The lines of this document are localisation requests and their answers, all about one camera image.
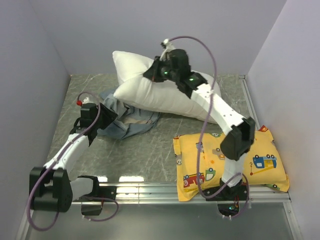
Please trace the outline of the blue striped pillowcase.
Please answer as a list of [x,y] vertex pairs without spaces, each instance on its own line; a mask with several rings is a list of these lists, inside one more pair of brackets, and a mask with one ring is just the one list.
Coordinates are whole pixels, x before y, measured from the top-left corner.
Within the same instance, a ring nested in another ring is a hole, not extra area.
[[99,94],[102,104],[117,114],[117,118],[105,129],[99,129],[100,137],[123,140],[135,135],[144,134],[154,128],[161,114],[155,111],[143,110],[118,100],[114,89]]

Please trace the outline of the white pillow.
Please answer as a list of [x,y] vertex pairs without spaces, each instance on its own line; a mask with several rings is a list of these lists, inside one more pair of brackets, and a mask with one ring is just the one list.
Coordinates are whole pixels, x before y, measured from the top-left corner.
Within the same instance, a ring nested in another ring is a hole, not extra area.
[[143,77],[153,59],[126,51],[112,53],[119,87],[114,97],[133,107],[152,112],[170,113],[204,121],[207,112],[166,80],[152,82]]

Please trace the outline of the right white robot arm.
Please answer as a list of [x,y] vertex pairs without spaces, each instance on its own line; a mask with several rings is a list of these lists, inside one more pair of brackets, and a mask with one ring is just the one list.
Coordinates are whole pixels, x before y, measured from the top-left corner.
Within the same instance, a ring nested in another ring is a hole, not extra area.
[[255,140],[255,121],[245,118],[230,107],[213,90],[213,85],[198,72],[192,71],[187,52],[183,49],[165,50],[156,56],[143,73],[154,83],[172,81],[178,90],[199,104],[208,118],[213,118],[222,129],[225,138],[220,150],[225,156],[221,187],[212,198],[221,194],[226,200],[233,199],[241,189],[244,162]]

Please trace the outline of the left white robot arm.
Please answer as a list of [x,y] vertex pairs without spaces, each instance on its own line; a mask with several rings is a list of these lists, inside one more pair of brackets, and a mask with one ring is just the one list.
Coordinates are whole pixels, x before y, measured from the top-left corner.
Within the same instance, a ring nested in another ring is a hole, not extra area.
[[92,145],[98,130],[107,128],[117,116],[102,103],[84,103],[81,106],[80,116],[75,120],[63,147],[44,166],[30,171],[29,209],[65,213],[78,198],[96,201],[100,197],[101,189],[96,176],[82,175],[71,181],[69,174],[76,161]]

